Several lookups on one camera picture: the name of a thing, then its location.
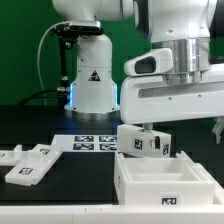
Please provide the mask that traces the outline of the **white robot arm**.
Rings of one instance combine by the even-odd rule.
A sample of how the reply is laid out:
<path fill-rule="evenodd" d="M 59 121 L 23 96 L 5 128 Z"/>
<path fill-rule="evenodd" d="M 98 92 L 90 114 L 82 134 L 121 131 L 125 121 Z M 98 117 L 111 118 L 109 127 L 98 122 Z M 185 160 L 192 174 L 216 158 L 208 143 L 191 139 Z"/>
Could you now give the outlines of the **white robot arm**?
<path fill-rule="evenodd" d="M 52 0 L 65 31 L 78 36 L 77 81 L 71 110 L 109 112 L 112 43 L 103 21 L 132 17 L 151 50 L 128 60 L 120 95 L 121 119 L 146 124 L 216 119 L 224 130 L 224 62 L 210 56 L 212 37 L 224 36 L 224 0 Z"/>

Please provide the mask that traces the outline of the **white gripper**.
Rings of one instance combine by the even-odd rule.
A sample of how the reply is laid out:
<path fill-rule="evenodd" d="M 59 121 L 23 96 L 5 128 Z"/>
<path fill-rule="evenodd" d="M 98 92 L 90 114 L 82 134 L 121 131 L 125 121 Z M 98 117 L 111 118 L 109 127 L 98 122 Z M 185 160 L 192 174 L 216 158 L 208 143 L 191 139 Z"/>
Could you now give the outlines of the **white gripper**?
<path fill-rule="evenodd" d="M 153 140 L 153 149 L 160 148 L 160 137 L 152 132 L 157 122 L 217 117 L 212 129 L 216 143 L 224 130 L 224 75 L 205 73 L 196 84 L 167 85 L 162 76 L 127 78 L 121 88 L 121 119 L 126 124 L 144 124 L 144 131 Z"/>

